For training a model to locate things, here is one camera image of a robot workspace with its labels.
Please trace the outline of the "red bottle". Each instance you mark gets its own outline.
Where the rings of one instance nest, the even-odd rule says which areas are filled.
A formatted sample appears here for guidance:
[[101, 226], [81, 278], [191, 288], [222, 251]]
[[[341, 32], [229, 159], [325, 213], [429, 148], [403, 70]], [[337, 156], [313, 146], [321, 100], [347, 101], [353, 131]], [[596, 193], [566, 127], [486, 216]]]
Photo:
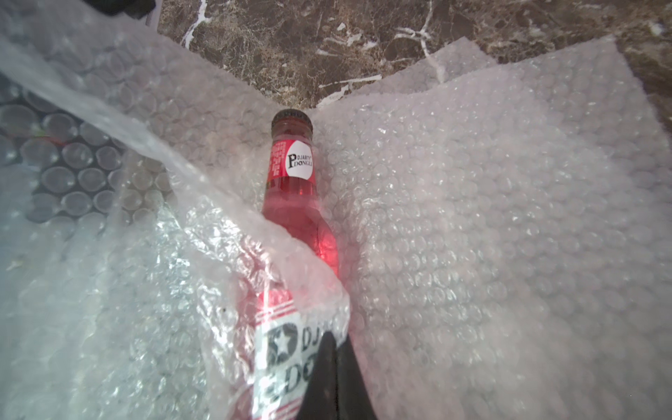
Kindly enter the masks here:
[[[272, 147], [262, 215], [339, 269], [332, 230], [320, 212], [313, 154], [313, 124], [300, 110], [281, 110], [271, 123]], [[296, 309], [289, 290], [263, 251], [243, 244], [244, 289], [236, 305], [241, 336], [234, 348], [250, 368], [252, 385], [234, 405], [234, 419], [293, 419], [306, 392], [317, 357], [322, 328]]]

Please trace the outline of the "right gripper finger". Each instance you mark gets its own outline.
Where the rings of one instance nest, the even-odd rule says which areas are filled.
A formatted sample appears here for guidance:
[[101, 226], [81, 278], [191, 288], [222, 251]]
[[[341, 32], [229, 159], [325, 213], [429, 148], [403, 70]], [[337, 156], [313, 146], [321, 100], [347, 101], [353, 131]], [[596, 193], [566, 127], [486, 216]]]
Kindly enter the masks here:
[[324, 334], [296, 419], [377, 419], [350, 339]]

